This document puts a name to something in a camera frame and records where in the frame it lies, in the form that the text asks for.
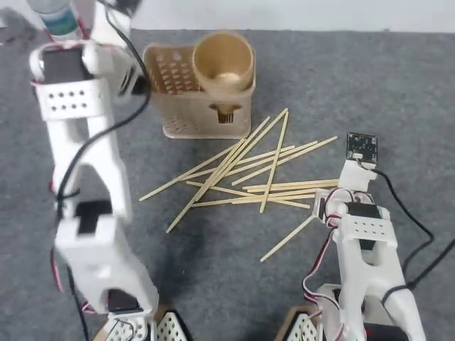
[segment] gray carpet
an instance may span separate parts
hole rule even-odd
[[[147,43],[192,43],[201,32],[133,32]],[[285,144],[339,135],[315,153],[278,169],[276,181],[334,178],[345,155],[347,131],[377,134],[378,168],[390,175],[415,215],[437,234],[434,245],[411,266],[418,274],[454,238],[455,40],[450,35],[395,33],[246,32],[257,53],[253,125],[283,107],[291,112]],[[41,34],[0,47],[0,340],[81,340],[68,294],[50,275],[48,250],[55,235],[48,181],[53,169],[45,124],[28,85],[28,53]],[[138,101],[116,109],[118,119]],[[255,153],[276,146],[279,128]],[[137,198],[229,146],[231,141],[173,141],[162,134],[159,113],[147,113],[118,133],[126,162],[134,223],[132,249],[146,264],[162,303],[171,303],[194,340],[272,340],[288,309],[303,303],[301,278],[309,270],[326,229],[314,222],[266,264],[259,258],[309,212],[268,204],[191,210],[175,232],[164,230],[194,193],[178,184],[144,203]],[[263,183],[266,175],[249,184]],[[371,185],[378,204],[392,215],[403,259],[424,240],[381,179]],[[105,189],[91,172],[85,197]],[[208,199],[222,197],[211,193]],[[455,335],[455,254],[415,291],[428,340]],[[331,248],[317,288],[338,282]],[[87,317],[91,333],[102,318]]]

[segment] gold paper cup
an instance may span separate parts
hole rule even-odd
[[[203,37],[193,50],[192,63],[199,84],[209,94],[237,94],[251,85],[253,51],[240,34],[217,32]]]

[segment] beige plastic basket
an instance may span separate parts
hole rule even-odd
[[[256,87],[212,96],[191,67],[193,46],[151,44],[144,61],[152,81],[152,102],[161,112],[163,132],[173,139],[241,139],[251,131],[251,99]]]

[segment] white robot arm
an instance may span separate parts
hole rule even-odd
[[[49,43],[30,56],[32,83],[55,164],[54,193],[81,146],[114,125],[111,101],[127,99],[147,77],[107,22],[108,13],[127,35],[134,9],[126,3],[131,1],[111,2],[106,11],[104,2],[97,1],[91,40]],[[77,133],[78,119],[86,120],[88,139]],[[80,201],[77,190],[83,166],[95,169],[109,192],[108,200]],[[114,131],[85,149],[63,187],[55,248],[70,267],[77,288],[97,313],[131,325],[125,340],[155,340],[153,316],[159,295],[123,233],[132,221],[132,204]]]
[[[329,341],[425,341],[409,289],[395,291],[384,306],[381,303],[391,288],[406,283],[390,213],[375,205],[367,193],[369,181],[376,177],[368,169],[374,169],[376,162],[376,138],[349,133],[348,155],[338,185],[342,190],[316,194],[314,214],[322,222],[332,216],[329,219],[336,226],[333,240],[341,275],[341,286],[326,284],[318,290],[336,300],[340,308],[318,298],[323,331]]]

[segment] white wall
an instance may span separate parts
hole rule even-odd
[[[92,1],[76,0],[86,21]],[[7,5],[36,22],[25,0]],[[133,27],[455,33],[455,0],[144,0]]]

